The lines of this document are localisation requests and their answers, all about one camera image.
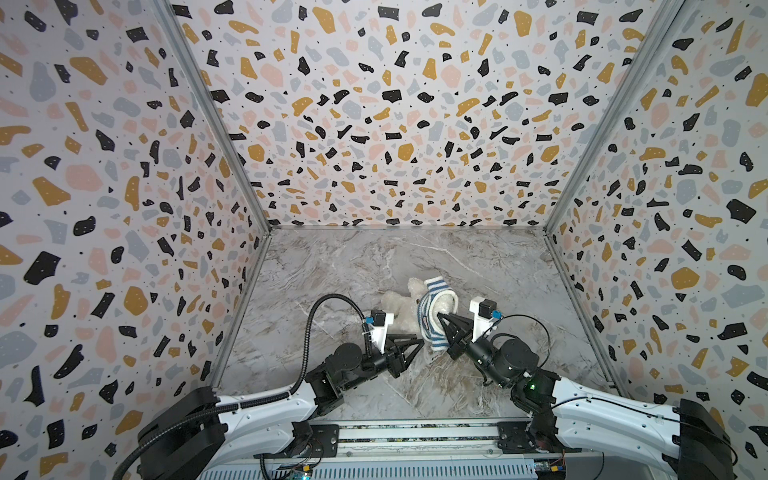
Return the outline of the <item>blue white striped knit sweater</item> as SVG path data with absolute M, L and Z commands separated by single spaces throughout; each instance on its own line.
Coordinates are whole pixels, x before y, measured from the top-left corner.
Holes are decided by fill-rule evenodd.
M 427 279 L 423 284 L 426 291 L 417 305 L 420 332 L 434 352 L 444 352 L 448 340 L 438 315 L 456 313 L 459 299 L 442 276 Z

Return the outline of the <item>white fluffy teddy bear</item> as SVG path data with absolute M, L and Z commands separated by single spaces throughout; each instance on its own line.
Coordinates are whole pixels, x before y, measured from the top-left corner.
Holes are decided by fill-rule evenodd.
M 419 334 L 425 341 L 417 319 L 418 301 L 426 291 L 424 281 L 419 278 L 410 278 L 407 282 L 407 295 L 400 295 L 394 291 L 383 294 L 380 307 L 385 312 L 394 314 L 394 323 L 391 327 L 393 333 Z

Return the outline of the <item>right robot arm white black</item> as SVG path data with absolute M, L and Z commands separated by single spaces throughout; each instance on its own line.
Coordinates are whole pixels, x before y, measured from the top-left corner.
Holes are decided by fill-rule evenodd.
M 530 418 L 527 435 L 551 452 L 595 450 L 657 468 L 679 479 L 732 479 L 738 455 L 730 437 L 700 403 L 675 406 L 607 394 L 541 366 L 518 336 L 493 343 L 491 326 L 452 313 L 437 316 L 453 359 L 467 356 Z

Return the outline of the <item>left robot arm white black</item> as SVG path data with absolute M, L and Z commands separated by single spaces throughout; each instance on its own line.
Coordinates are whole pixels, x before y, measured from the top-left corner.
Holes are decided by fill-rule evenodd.
M 382 350 L 344 343 L 309 371 L 298 388 L 219 396 L 210 387 L 187 394 L 139 435 L 143 479 L 195 479 L 205 470 L 259 455 L 294 457 L 314 439 L 311 420 L 344 402 L 346 392 L 388 373 L 404 373 L 424 346 L 414 335 L 390 334 Z

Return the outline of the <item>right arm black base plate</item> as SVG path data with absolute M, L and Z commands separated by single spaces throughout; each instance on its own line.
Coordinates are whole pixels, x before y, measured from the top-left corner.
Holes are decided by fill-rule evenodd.
M 551 410 L 536 413 L 526 420 L 507 420 L 497 423 L 497 447 L 504 454 L 580 452 L 567 447 L 557 438 L 556 417 Z

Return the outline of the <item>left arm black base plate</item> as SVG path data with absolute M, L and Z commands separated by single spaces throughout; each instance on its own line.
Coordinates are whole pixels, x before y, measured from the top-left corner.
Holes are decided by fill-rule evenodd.
M 312 424 L 293 422 L 289 428 L 291 442 L 269 458 L 333 458 L 340 442 L 338 424 Z

